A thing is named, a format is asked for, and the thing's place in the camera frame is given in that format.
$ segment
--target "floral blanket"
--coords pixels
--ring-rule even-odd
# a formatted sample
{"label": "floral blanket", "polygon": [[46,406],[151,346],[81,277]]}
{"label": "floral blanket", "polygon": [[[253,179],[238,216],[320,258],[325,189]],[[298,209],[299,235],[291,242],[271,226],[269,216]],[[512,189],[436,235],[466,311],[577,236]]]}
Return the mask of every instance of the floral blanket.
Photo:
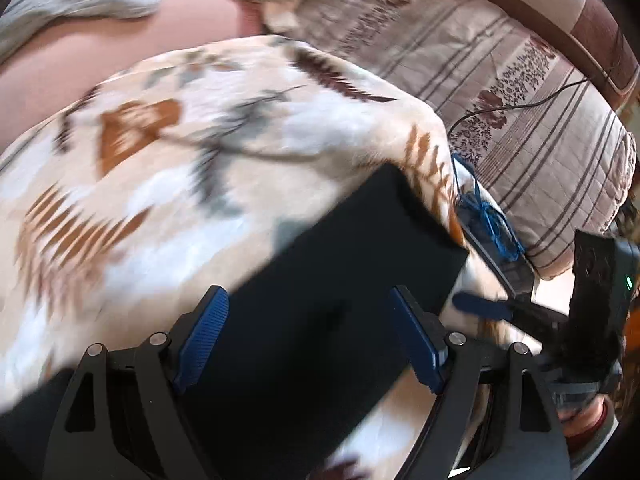
{"label": "floral blanket", "polygon": [[[91,89],[0,159],[0,406],[90,344],[136,346],[212,283],[233,289],[385,161],[464,244],[431,107],[305,43],[169,52]],[[500,294],[474,253],[456,288]]]}

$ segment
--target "blue tassel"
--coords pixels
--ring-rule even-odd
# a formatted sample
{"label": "blue tassel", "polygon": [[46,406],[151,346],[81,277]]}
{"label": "blue tassel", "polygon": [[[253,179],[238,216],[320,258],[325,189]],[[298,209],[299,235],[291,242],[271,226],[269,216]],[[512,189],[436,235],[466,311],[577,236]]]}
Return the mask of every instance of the blue tassel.
{"label": "blue tassel", "polygon": [[[458,172],[456,171],[455,164],[456,160],[465,167],[465,169],[471,174],[474,179],[473,195],[471,195],[470,193],[463,194],[460,190],[460,184],[458,183]],[[482,196],[480,195],[480,186],[478,184],[478,180],[476,179],[474,168],[457,153],[453,153],[451,155],[451,163],[453,164],[453,174],[456,178],[456,185],[458,186],[458,194],[460,196],[460,200],[462,200],[462,202],[464,202],[469,208],[478,213],[478,216],[482,221],[482,225],[484,225],[484,229],[491,238],[492,243],[498,249],[500,256],[510,262],[517,261],[517,259],[524,254],[524,248],[522,247],[522,244],[520,243],[520,240],[518,240],[513,227],[511,227],[511,224],[509,224],[509,221],[505,218],[504,214],[501,211],[498,211],[487,200],[482,200]],[[510,240],[508,240],[508,244],[502,240],[502,226],[505,227],[510,237]]]}

